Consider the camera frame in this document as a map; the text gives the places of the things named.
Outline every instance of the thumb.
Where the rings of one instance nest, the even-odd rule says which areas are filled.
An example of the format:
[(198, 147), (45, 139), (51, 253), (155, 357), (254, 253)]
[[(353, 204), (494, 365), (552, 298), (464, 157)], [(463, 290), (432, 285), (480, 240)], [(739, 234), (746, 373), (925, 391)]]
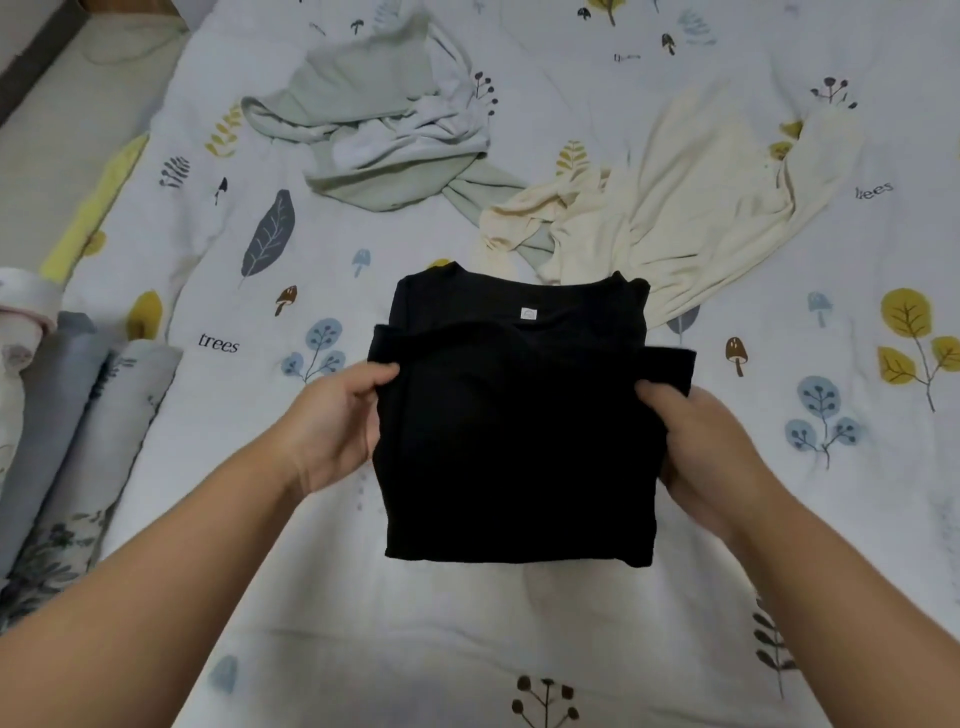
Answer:
[(655, 384), (641, 379), (636, 383), (635, 390), (640, 401), (660, 415), (668, 430), (676, 429), (691, 414), (693, 405), (669, 384)]
[(399, 364), (376, 364), (372, 361), (361, 361), (347, 367), (341, 372), (347, 391), (353, 395), (370, 392), (373, 387), (386, 384), (400, 373)]

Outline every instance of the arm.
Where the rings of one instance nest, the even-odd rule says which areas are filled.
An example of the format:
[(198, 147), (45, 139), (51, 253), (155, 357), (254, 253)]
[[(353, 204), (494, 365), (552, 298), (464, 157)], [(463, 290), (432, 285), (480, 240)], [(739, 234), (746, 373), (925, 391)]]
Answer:
[(960, 643), (777, 481), (719, 400), (641, 382), (663, 480), (750, 576), (837, 728), (960, 725)]
[(276, 425), (0, 638), (4, 724), (171, 725), (297, 504), (370, 457), (373, 387), (396, 371), (360, 364), (306, 387)]

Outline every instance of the grey leaf print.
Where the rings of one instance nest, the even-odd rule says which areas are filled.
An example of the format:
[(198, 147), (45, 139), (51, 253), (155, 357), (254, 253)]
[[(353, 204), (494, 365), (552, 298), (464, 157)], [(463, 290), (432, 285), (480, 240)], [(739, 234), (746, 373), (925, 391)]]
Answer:
[(255, 276), (276, 261), (287, 247), (290, 235), (297, 222), (294, 205), (290, 200), (290, 190), (281, 189), (276, 194), (273, 206), (267, 210), (253, 234), (250, 246), (243, 256), (240, 275), (241, 283), (249, 276)]

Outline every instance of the leaf print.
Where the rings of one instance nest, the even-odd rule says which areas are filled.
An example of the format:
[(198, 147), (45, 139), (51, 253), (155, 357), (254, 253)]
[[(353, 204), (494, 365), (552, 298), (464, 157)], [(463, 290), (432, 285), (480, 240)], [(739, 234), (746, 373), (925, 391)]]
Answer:
[(103, 231), (94, 232), (90, 235), (90, 239), (86, 241), (84, 257), (98, 254), (104, 249), (105, 245), (107, 245), (107, 234)]
[(830, 469), (830, 447), (838, 440), (841, 445), (856, 445), (860, 441), (860, 424), (849, 417), (840, 418), (830, 427), (827, 420), (840, 412), (840, 391), (825, 376), (808, 376), (797, 385), (797, 396), (804, 409), (820, 418), (823, 424), (824, 439), (818, 445), (817, 434), (804, 420), (791, 420), (786, 424), (786, 439), (797, 451), (810, 450), (822, 452), (827, 456), (827, 470)]
[(613, 11), (624, 5), (627, 0), (587, 0), (587, 4), (597, 10), (605, 11), (610, 19), (610, 24), (615, 26), (616, 20), (613, 19)]
[(233, 694), (239, 664), (239, 661), (233, 655), (225, 655), (220, 658), (213, 670), (210, 671), (209, 676), (210, 685), (214, 690), (225, 692), (227, 695)]
[(849, 417), (841, 417), (834, 426), (834, 432), (841, 445), (856, 445), (860, 439), (860, 423)]
[(322, 319), (306, 332), (306, 345), (314, 352), (329, 349), (343, 332), (343, 326), (336, 319)]
[(281, 189), (257, 226), (253, 240), (244, 253), (243, 265), (240, 268), (240, 275), (243, 276), (241, 283), (265, 270), (280, 257), (287, 247), (290, 235), (293, 234), (296, 222), (290, 190)]
[[(803, 120), (791, 121), (787, 124), (780, 124), (780, 133), (782, 133), (784, 136), (789, 136), (791, 139), (799, 139), (803, 130)], [(793, 149), (792, 141), (778, 141), (770, 145), (770, 156), (776, 161), (783, 161), (791, 149)]]
[(180, 189), (190, 175), (190, 162), (184, 157), (170, 157), (163, 162), (160, 170), (159, 184), (161, 187), (175, 187)]
[(955, 336), (938, 336), (930, 342), (934, 363), (931, 371), (931, 362), (920, 343), (921, 337), (933, 332), (933, 308), (926, 296), (912, 288), (897, 288), (883, 297), (880, 302), (880, 315), (897, 336), (913, 339), (924, 366), (924, 374), (920, 376), (909, 356), (890, 347), (877, 347), (880, 377), (888, 384), (906, 384), (911, 379), (919, 381), (926, 388), (926, 401), (930, 405), (930, 411), (936, 412), (930, 385), (941, 371), (960, 372), (960, 341)]
[[(554, 696), (550, 697), (550, 691), (554, 689), (554, 687), (557, 685), (557, 682), (552, 678), (544, 677), (540, 679), (540, 684), (543, 686), (544, 690), (543, 697), (540, 697), (539, 692), (534, 688), (533, 681), (530, 679), (529, 675), (520, 675), (516, 679), (516, 689), (524, 694), (530, 695), (537, 701), (537, 703), (534, 705), (534, 711), (539, 712), (542, 710), (542, 725), (546, 726), (546, 728), (559, 728), (559, 726), (563, 725), (568, 720), (580, 719), (580, 712), (575, 706), (564, 705), (564, 703), (569, 703), (573, 700), (575, 695), (573, 688), (571, 688), (569, 685), (560, 685), (560, 696), (558, 697), (554, 693)], [(551, 706), (554, 706), (553, 721), (550, 719)], [(515, 698), (511, 702), (510, 710), (515, 716), (520, 716), (523, 718), (523, 721), (527, 725), (534, 725), (534, 722), (527, 717), (526, 706), (519, 698)], [(538, 716), (535, 718), (535, 720), (537, 721), (537, 724), (540, 725), (540, 719)]]
[(938, 336), (930, 342), (937, 368), (945, 372), (960, 372), (960, 340), (956, 336)]
[(786, 441), (797, 450), (817, 449), (817, 433), (806, 420), (791, 420), (786, 424)]
[(898, 288), (880, 302), (883, 323), (905, 338), (927, 336), (933, 329), (930, 301), (920, 291)]
[(764, 628), (754, 630), (754, 637), (762, 645), (756, 651), (756, 658), (777, 673), (777, 687), (780, 690), (780, 700), (783, 700), (783, 673), (797, 669), (797, 663), (787, 651), (780, 630), (759, 597), (756, 598), (756, 607), (759, 611), (754, 612), (754, 621)]
[(840, 392), (825, 376), (808, 376), (797, 385), (800, 402), (815, 415), (829, 419), (840, 411)]
[(770, 145), (770, 156), (776, 161), (783, 161), (790, 150), (793, 149), (792, 141), (777, 141)]
[(802, 120), (793, 121), (789, 124), (780, 124), (780, 131), (789, 136), (791, 139), (799, 139), (803, 130), (804, 122)]
[(231, 130), (241, 127), (242, 119), (243, 113), (240, 110), (240, 105), (234, 104), (230, 107), (230, 111), (224, 114), (220, 121), (213, 125), (213, 128), (219, 132), (219, 134), (212, 133), (210, 135), (210, 141), (204, 145), (206, 150), (214, 157), (232, 157), (236, 151), (232, 148), (232, 145), (236, 143), (237, 135)]
[(163, 303), (156, 291), (141, 294), (127, 314), (127, 339), (156, 339), (162, 318)]
[(280, 364), (280, 370), (287, 376), (302, 376), (302, 369), (303, 355), (298, 352), (293, 352)]
[(680, 345), (684, 345), (684, 331), (689, 330), (693, 326), (693, 322), (697, 320), (697, 316), (700, 315), (700, 306), (695, 305), (688, 311), (680, 314), (674, 319), (670, 319), (666, 324), (667, 327), (673, 331), (675, 334), (680, 336)]
[(557, 158), (557, 177), (566, 172), (576, 172), (586, 169), (590, 162), (587, 158), (587, 148), (583, 142), (570, 139), (561, 149)]
[(888, 384), (907, 384), (917, 378), (917, 365), (903, 352), (890, 347), (877, 347), (880, 376)]
[(317, 371), (325, 375), (336, 374), (344, 368), (346, 361), (347, 355), (343, 352), (330, 352)]

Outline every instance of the forearm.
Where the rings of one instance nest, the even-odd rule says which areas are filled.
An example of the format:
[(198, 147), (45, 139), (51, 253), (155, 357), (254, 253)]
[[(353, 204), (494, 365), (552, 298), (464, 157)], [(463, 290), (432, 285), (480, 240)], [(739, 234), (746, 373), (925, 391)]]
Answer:
[(172, 724), (296, 507), (284, 470), (264, 457), (256, 443), (240, 450), (0, 640), (6, 725)]
[(960, 725), (960, 644), (777, 483), (732, 550), (833, 725)]

